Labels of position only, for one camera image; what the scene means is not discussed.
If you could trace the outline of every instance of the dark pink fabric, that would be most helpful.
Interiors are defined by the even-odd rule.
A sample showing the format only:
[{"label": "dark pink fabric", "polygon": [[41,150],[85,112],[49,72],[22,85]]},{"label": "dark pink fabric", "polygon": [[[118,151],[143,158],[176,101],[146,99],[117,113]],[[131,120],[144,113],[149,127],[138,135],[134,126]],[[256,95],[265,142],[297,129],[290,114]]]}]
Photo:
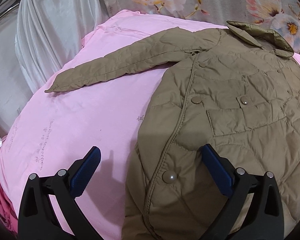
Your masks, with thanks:
[{"label": "dark pink fabric", "polygon": [[18,233],[18,219],[13,210],[12,203],[7,195],[4,193],[0,184],[0,219],[5,224],[6,228],[13,232]]}]

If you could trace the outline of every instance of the chest pocket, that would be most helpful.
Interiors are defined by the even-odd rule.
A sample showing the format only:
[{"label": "chest pocket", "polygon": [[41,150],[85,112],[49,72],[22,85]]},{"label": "chest pocket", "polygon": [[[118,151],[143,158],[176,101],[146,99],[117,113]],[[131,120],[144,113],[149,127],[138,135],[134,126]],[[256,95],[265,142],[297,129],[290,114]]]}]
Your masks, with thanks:
[{"label": "chest pocket", "polygon": [[207,114],[214,136],[253,130],[286,116],[277,99],[244,108],[211,109]]}]

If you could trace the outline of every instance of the wrinkled fabric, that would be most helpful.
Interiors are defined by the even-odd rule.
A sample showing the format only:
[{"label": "wrinkled fabric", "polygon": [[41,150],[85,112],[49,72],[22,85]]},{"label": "wrinkled fabric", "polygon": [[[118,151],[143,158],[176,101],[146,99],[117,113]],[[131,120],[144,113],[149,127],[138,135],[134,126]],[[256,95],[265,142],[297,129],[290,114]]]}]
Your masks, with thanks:
[{"label": "wrinkled fabric", "polygon": [[[189,31],[224,27],[124,10],[89,33],[83,49],[61,71],[176,26]],[[0,148],[0,182],[16,214],[31,173],[51,176],[98,146],[100,165],[76,202],[104,239],[121,239],[128,158],[151,95],[169,65],[58,96],[44,92],[55,73],[27,103]],[[71,232],[56,199],[51,202],[61,227]]]},{"label": "wrinkled fabric", "polygon": [[0,219],[5,224],[6,228],[13,232],[18,233],[18,219],[13,210],[12,203],[3,191],[0,184]]},{"label": "wrinkled fabric", "polygon": [[[156,33],[60,73],[46,91],[76,90],[178,62],[164,73],[138,131],[123,239],[200,238],[226,202],[197,152],[206,143],[234,167],[275,174],[285,235],[300,220],[300,66],[276,32],[227,24],[231,29]],[[274,49],[251,42],[256,38]],[[165,171],[177,180],[166,183]]]}]

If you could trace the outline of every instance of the pink bedsheet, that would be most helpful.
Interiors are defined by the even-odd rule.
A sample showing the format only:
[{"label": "pink bedsheet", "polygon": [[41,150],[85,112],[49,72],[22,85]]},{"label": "pink bedsheet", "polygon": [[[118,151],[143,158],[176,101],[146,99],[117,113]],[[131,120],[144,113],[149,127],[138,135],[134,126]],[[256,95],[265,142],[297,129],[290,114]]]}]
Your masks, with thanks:
[{"label": "pink bedsheet", "polygon": [[12,203],[0,184],[0,220],[13,234],[18,233],[18,219],[13,210]]},{"label": "pink bedsheet", "polygon": [[[83,49],[61,71],[176,26],[190,31],[225,28],[124,10],[88,34],[83,39]],[[300,62],[300,55],[295,57]],[[53,75],[23,109],[0,150],[0,182],[16,213],[31,173],[54,175],[61,168],[69,168],[95,145],[102,153],[100,166],[76,201],[104,239],[120,239],[129,153],[166,68],[167,65],[157,67],[69,93],[46,94],[44,90],[52,85],[57,73]],[[63,229],[71,232],[56,200],[52,199],[52,203]]]}]

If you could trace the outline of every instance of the khaki quilted jacket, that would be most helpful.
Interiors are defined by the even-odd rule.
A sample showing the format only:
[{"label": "khaki quilted jacket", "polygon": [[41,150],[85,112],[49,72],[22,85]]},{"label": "khaki quilted jacket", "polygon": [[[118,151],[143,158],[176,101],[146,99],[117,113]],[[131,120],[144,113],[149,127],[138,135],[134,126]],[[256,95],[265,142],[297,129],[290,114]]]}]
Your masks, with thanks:
[{"label": "khaki quilted jacket", "polygon": [[200,238],[226,202],[197,152],[206,143],[234,167],[275,174],[285,235],[300,220],[300,66],[277,32],[227,26],[156,33],[60,73],[46,91],[177,62],[163,75],[138,132],[126,180],[124,240]]}]

